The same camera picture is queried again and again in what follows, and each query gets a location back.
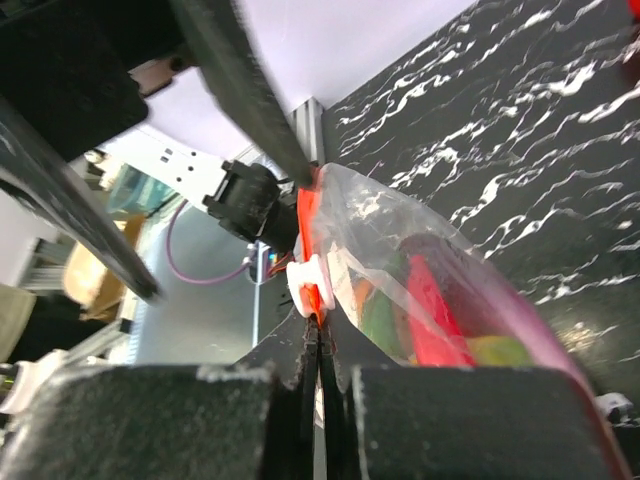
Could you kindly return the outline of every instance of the green object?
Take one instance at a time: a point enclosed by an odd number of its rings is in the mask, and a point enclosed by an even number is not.
[[[530,367],[534,361],[525,346],[515,338],[498,335],[467,338],[467,345],[478,365],[490,367]]]
[[[406,275],[406,263],[406,257],[398,252],[391,259],[385,271],[396,280],[400,280],[403,273]],[[382,291],[376,290],[365,302],[360,329],[387,355],[402,359],[407,358],[407,352],[402,348],[398,337],[393,302]]]

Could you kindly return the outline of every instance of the white ceiling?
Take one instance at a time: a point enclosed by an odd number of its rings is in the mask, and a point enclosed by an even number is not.
[[[427,38],[473,0],[242,0],[272,85],[288,110],[329,107]],[[232,158],[246,139],[216,107],[198,72],[149,101],[148,122],[186,145]]]

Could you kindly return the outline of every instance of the black marble surface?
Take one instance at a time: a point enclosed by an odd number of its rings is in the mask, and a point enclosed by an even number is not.
[[[329,161],[448,218],[636,405],[637,31],[623,0],[483,0],[324,116]]]

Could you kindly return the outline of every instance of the white wall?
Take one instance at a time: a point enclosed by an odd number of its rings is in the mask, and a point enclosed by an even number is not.
[[[288,111],[310,97],[324,107],[366,83],[474,0],[241,0],[253,44]],[[190,69],[149,99],[148,122],[222,158],[249,139]]]
[[[0,191],[0,282],[16,286],[38,239],[55,241],[55,228]]]

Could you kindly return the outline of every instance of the white plastic part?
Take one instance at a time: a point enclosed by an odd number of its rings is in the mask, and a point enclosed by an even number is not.
[[[204,197],[215,195],[226,173],[220,157],[183,145],[145,123],[100,145],[100,149],[161,181],[205,212]]]
[[[287,281],[293,303],[300,314],[308,318],[313,309],[306,295],[302,295],[302,287],[316,285],[320,293],[320,308],[333,310],[336,307],[333,298],[331,279],[326,263],[319,255],[314,254],[308,262],[290,262],[287,265]]]
[[[66,357],[67,352],[64,350],[53,350],[36,363],[18,362],[20,371],[11,392],[0,405],[0,413],[17,415],[23,412],[31,403],[40,385],[64,364]]]

